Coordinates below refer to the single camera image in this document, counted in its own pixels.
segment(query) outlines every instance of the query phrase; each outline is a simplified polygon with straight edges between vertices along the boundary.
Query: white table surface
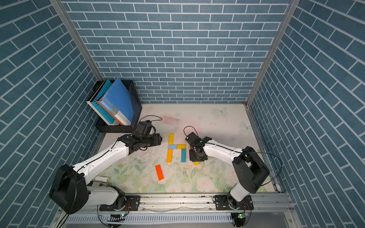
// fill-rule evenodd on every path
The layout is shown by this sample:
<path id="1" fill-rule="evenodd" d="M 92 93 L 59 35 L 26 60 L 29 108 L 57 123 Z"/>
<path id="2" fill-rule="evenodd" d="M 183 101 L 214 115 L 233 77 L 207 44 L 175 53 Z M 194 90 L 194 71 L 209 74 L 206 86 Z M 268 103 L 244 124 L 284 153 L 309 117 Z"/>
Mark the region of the white table surface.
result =
<path id="1" fill-rule="evenodd" d="M 116 161 L 99 175 L 110 177 L 115 185 L 127 193 L 161 192 L 227 192 L 238 182 L 234 168 L 213 157 L 194 165 L 189 160 L 189 148 L 183 133 L 184 127 L 194 126 L 199 137 L 211 137 L 219 143 L 236 148 L 259 147 L 243 105 L 240 104 L 142 104 L 141 117 L 156 115 L 157 133 L 162 136 L 160 146 L 133 154 Z M 192 132 L 186 128 L 186 134 Z M 172 163 L 167 163 L 169 133 L 174 134 L 174 144 L 186 144 L 186 163 L 181 163 L 181 150 L 173 150 Z M 123 134 L 107 133 L 99 152 L 112 145 Z M 160 165 L 164 179 L 157 178 L 155 165 Z M 272 184 L 262 186 L 259 192 L 273 192 Z"/>

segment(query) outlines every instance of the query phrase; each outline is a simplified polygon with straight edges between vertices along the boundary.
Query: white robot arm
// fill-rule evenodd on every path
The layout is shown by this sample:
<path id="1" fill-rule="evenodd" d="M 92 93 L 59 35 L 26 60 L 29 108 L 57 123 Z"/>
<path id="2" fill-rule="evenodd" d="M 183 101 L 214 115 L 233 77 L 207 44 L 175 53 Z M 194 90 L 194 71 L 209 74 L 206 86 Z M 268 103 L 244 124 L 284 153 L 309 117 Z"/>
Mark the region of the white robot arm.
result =
<path id="1" fill-rule="evenodd" d="M 114 162 L 141 148 L 160 145 L 161 141 L 162 138 L 156 133 L 151 121 L 139 122 L 132 134 L 121 136 L 104 151 L 74 166 L 61 166 L 54 178 L 50 198 L 67 214 L 73 214 L 84 206 L 99 204 L 121 209 L 125 204 L 125 193 L 122 190 L 115 186 L 106 188 L 87 185 Z M 232 148 L 208 137 L 200 139 L 194 133 L 190 133 L 186 141 L 191 147 L 191 161 L 202 162 L 212 156 L 233 165 L 239 182 L 228 193 L 228 202 L 232 208 L 240 207 L 243 198 L 256 193 L 269 174 L 268 168 L 251 147 Z"/>
<path id="2" fill-rule="evenodd" d="M 95 156 L 75 164 L 58 168 L 49 197 L 67 214 L 73 214 L 84 206 L 106 204 L 115 209 L 124 206 L 125 193 L 115 186 L 87 186 L 101 171 L 131 153 L 146 147 L 161 145 L 162 138 L 156 133 L 151 121 L 139 122 L 132 134 L 123 135 L 110 147 Z"/>
<path id="3" fill-rule="evenodd" d="M 256 193 L 269 175 L 269 169 L 251 147 L 245 149 L 229 147 L 209 137 L 201 139 L 193 132 L 185 140 L 191 147 L 189 150 L 191 161 L 202 162 L 207 160 L 208 156 L 212 156 L 234 167 L 239 182 L 227 194 L 228 203 L 232 208 L 239 208 L 243 198 L 250 193 Z"/>

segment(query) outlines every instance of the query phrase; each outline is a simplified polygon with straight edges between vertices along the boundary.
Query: blue brick wallpaper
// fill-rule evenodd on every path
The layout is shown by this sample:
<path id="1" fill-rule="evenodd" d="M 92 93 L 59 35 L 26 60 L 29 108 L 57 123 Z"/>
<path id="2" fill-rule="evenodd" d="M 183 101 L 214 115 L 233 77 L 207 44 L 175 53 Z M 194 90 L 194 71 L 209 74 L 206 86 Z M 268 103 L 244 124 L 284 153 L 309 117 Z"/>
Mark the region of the blue brick wallpaper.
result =
<path id="1" fill-rule="evenodd" d="M 251 106 L 303 227 L 365 227 L 364 12 L 301 0 Z"/>
<path id="2" fill-rule="evenodd" d="M 241 103 L 289 0 L 62 2 L 102 75 L 143 103 Z"/>
<path id="3" fill-rule="evenodd" d="M 55 170 L 100 136 L 95 81 L 48 0 L 0 1 L 0 227 L 51 224 Z"/>

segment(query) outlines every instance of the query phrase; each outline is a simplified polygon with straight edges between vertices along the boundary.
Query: blue book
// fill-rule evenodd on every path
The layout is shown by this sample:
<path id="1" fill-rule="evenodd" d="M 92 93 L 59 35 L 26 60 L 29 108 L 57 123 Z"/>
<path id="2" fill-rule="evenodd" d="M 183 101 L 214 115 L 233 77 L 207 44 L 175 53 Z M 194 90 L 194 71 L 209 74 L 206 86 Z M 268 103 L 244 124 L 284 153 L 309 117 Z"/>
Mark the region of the blue book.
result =
<path id="1" fill-rule="evenodd" d="M 114 119 L 97 101 L 105 94 L 110 88 L 112 83 L 109 79 L 105 79 L 103 83 L 95 90 L 95 92 L 89 97 L 86 103 L 105 121 L 107 125 L 118 125 L 118 121 Z"/>
<path id="2" fill-rule="evenodd" d="M 131 96 L 123 82 L 117 78 L 98 101 L 105 110 L 123 125 L 131 125 L 134 111 Z"/>

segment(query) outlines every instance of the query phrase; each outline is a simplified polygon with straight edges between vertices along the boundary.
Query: small white object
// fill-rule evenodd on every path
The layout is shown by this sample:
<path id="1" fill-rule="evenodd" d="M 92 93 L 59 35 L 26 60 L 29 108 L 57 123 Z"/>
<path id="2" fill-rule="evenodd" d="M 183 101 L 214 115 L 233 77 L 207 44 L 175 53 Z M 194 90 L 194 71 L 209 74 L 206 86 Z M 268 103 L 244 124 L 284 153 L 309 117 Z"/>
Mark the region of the small white object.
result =
<path id="1" fill-rule="evenodd" d="M 101 182 L 108 183 L 108 181 L 109 181 L 109 177 L 100 177 L 100 176 L 96 176 L 96 177 L 95 177 L 95 180 L 96 180 L 96 181 L 101 181 Z"/>

